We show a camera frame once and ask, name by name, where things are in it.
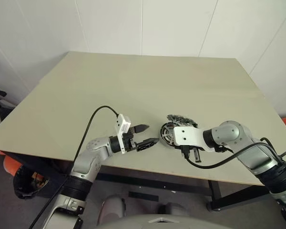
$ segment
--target white wall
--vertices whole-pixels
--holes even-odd
[[[286,115],[286,0],[0,0],[0,88],[13,101],[70,50],[237,58]]]

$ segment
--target floor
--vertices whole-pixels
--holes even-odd
[[[30,200],[18,199],[13,193],[13,177],[2,167],[3,156],[0,156],[0,229],[25,229],[33,221],[43,204],[44,198],[35,197]],[[182,182],[203,183],[203,180],[180,179]],[[223,195],[227,195],[246,186],[230,183],[220,183]],[[129,191],[143,192],[159,196],[159,202],[128,198]],[[96,181],[87,198],[87,206],[82,219],[83,229],[92,229],[96,225],[98,212],[102,201],[109,195],[118,194],[126,201],[127,215],[156,213],[157,207],[167,202],[180,203],[189,210],[191,216],[224,225],[234,229],[286,229],[286,223],[280,214],[280,208],[273,199],[222,210],[209,212],[206,203],[209,197],[185,192],[172,192],[147,187],[137,187],[113,182]],[[43,214],[35,228],[41,228],[47,214]]]

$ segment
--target tabletop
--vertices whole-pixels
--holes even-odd
[[[91,114],[101,105],[129,116],[132,125],[150,126],[135,134],[137,142],[159,137],[166,116],[178,114],[200,128],[235,120],[255,138],[270,139],[279,154],[286,150],[286,126],[236,59],[82,52],[68,53],[0,124],[0,150],[73,160]],[[110,110],[101,110],[83,147],[94,138],[115,135],[115,121]],[[201,152],[201,165],[230,155]],[[103,164],[261,185],[237,159],[199,169],[161,142],[141,152],[117,153]]]

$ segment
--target wooden table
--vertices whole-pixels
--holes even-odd
[[[73,160],[93,111],[110,105],[148,124],[135,140],[158,137],[169,114],[194,119],[200,128],[226,120],[246,125],[256,138],[267,137],[280,154],[286,127],[236,59],[158,57],[70,52],[0,124],[0,150]],[[115,116],[100,111],[84,142],[114,135]],[[202,165],[231,155],[200,153]],[[105,165],[176,176],[261,185],[233,160],[215,169],[188,164],[181,152],[157,143],[142,152],[116,154]]]

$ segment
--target gray floor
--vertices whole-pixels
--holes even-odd
[[[0,229],[25,229],[38,214],[46,199],[36,197],[31,200],[20,200],[13,193],[12,176],[2,167],[3,156],[0,156]],[[202,180],[181,178],[180,183],[203,183]],[[227,195],[244,188],[243,185],[220,183],[222,194]],[[159,202],[128,198],[129,191],[139,191],[159,196]],[[147,187],[96,181],[87,198],[87,207],[83,215],[84,229],[94,228],[102,201],[109,195],[118,194],[126,200],[127,215],[156,213],[157,207],[167,202],[180,203],[187,208],[193,217],[235,229],[286,229],[281,217],[280,208],[272,200],[240,206],[220,212],[209,212],[205,205],[207,197],[198,194],[172,192]],[[35,228],[40,228],[44,214]]]

